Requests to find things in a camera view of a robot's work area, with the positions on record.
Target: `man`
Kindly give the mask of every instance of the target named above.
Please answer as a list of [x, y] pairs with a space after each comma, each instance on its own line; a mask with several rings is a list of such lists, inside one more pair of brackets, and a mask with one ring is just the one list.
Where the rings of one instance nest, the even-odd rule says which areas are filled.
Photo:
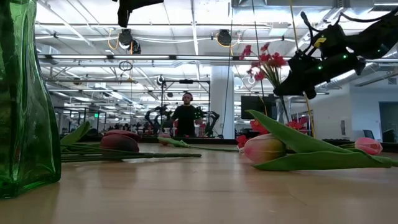
[[202, 123], [201, 118], [196, 119], [195, 117], [195, 107], [191, 105], [193, 100], [191, 93], [185, 93], [182, 96], [182, 100], [184, 104], [175, 109], [172, 116], [172, 121], [178, 119], [177, 137], [195, 137], [195, 125], [193, 122], [196, 120], [196, 124], [200, 124]]

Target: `black shirt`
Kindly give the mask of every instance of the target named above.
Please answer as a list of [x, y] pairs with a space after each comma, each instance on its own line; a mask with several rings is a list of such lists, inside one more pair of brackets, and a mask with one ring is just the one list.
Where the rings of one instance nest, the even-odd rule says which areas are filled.
[[173, 120], [178, 118], [177, 131], [178, 135], [186, 134], [192, 135], [195, 133], [195, 125], [193, 124], [195, 120], [195, 107], [190, 106], [179, 106], [175, 109], [172, 116]]

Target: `clear vase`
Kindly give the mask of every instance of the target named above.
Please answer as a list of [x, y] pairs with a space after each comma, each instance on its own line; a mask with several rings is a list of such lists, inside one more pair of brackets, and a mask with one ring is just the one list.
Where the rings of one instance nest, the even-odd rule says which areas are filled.
[[282, 124], [287, 124], [292, 121], [291, 115], [291, 102], [288, 97], [282, 97], [276, 99], [276, 110], [277, 118], [276, 120]]
[[57, 120], [37, 60], [36, 0], [0, 0], [0, 198], [61, 177]]

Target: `television screen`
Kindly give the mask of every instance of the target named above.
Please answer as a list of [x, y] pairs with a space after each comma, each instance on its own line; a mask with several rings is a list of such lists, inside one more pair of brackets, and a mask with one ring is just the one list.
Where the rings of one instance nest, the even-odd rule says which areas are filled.
[[[262, 97], [265, 107], [267, 108], [267, 115], [272, 119], [277, 119], [276, 99], [277, 97], [274, 96]], [[242, 119], [254, 119], [246, 110], [256, 110], [265, 113], [264, 104], [259, 96], [241, 96]]]

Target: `wooden table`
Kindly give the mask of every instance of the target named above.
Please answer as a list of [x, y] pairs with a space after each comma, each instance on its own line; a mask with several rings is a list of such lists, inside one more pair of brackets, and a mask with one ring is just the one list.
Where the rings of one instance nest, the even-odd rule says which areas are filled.
[[265, 172], [232, 152], [140, 148], [203, 157], [64, 164], [59, 183], [0, 201], [0, 223], [398, 223], [397, 168]]

